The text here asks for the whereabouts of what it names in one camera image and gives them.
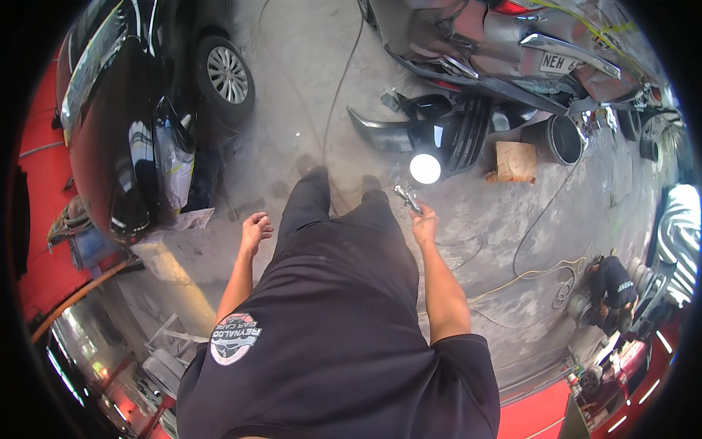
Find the man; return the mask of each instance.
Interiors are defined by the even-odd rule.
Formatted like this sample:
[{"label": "man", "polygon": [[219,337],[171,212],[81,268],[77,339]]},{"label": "man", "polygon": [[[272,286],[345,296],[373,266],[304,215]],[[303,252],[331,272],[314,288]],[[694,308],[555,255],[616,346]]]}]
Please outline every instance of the man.
[{"label": "man", "polygon": [[485,338],[470,333],[461,286],[421,203],[412,233],[424,260],[431,346],[417,323],[417,264],[378,179],[329,218],[324,167],[297,183],[273,259],[252,289],[251,261],[273,228],[243,224],[210,343],[178,391],[190,438],[495,438],[500,404]]},{"label": "man", "polygon": [[618,311],[616,328],[620,334],[626,334],[631,329],[634,320],[634,310],[639,302],[634,283],[631,282],[629,273],[621,265],[619,258],[609,256],[601,258],[599,263],[588,268],[590,276],[590,292],[592,307],[595,309],[591,320],[593,326],[597,325],[606,333],[614,333],[614,327],[609,326],[606,319],[609,308]]}]

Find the black car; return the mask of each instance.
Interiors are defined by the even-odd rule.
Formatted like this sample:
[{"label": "black car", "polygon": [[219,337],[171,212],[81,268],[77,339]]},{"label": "black car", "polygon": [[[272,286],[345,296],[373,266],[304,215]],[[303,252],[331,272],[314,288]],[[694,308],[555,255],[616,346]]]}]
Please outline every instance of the black car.
[{"label": "black car", "polygon": [[112,241],[133,244],[183,207],[168,203],[164,165],[192,164],[203,110],[227,125],[251,113],[232,16],[228,0],[94,0],[65,37],[54,127],[90,219]]}]

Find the black pants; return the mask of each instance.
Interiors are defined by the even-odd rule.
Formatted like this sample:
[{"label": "black pants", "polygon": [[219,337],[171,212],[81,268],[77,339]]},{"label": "black pants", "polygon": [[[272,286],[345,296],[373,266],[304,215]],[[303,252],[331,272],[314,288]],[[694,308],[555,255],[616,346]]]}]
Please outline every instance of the black pants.
[{"label": "black pants", "polygon": [[[317,166],[302,177],[288,198],[283,218],[278,229],[275,253],[286,244],[289,236],[297,230],[322,221],[329,221],[329,171]],[[378,231],[402,237],[402,230],[390,210],[388,196],[382,190],[369,190],[363,194],[361,204],[338,220],[371,227]]]}]

